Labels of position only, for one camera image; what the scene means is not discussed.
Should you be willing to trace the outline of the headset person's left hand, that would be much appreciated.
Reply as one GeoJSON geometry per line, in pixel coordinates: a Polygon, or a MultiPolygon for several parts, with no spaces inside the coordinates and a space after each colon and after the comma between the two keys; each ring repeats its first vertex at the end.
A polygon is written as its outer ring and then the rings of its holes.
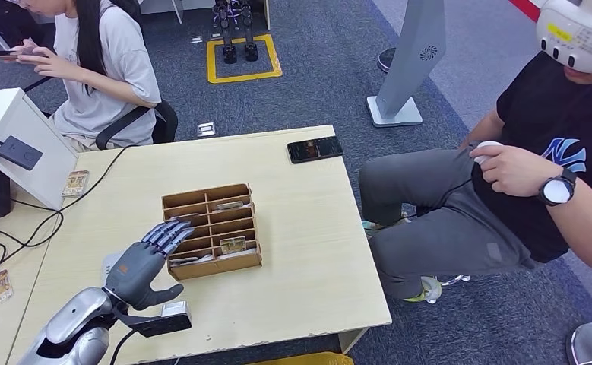
{"type": "Polygon", "coordinates": [[[562,172],[552,161],[514,146],[479,146],[470,156],[485,157],[480,164],[483,179],[495,192],[511,196],[535,196],[545,181],[562,172]]]}

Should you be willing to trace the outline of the person's right hand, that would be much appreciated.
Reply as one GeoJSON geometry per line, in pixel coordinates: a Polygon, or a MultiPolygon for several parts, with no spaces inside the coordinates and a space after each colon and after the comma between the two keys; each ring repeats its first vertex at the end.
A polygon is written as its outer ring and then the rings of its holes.
{"type": "Polygon", "coordinates": [[[32,54],[37,47],[38,45],[31,38],[27,38],[23,40],[21,45],[10,48],[9,52],[11,55],[15,56],[28,55],[32,54]]]}

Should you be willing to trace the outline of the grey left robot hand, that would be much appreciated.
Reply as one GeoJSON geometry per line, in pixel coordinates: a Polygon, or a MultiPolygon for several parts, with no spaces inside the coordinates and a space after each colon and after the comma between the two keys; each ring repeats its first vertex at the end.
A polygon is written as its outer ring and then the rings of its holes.
{"type": "Polygon", "coordinates": [[[184,291],[182,284],[153,290],[151,283],[194,230],[189,221],[173,219],[157,224],[124,251],[107,275],[104,287],[137,311],[177,298],[184,291]]]}

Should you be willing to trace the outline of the person's left hand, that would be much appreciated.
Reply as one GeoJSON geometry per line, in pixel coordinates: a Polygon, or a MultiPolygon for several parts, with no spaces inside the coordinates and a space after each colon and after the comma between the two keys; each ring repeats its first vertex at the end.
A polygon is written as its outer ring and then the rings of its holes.
{"type": "Polygon", "coordinates": [[[30,54],[20,54],[17,61],[34,65],[34,71],[41,76],[79,81],[80,67],[57,56],[45,47],[37,47],[30,54]]]}

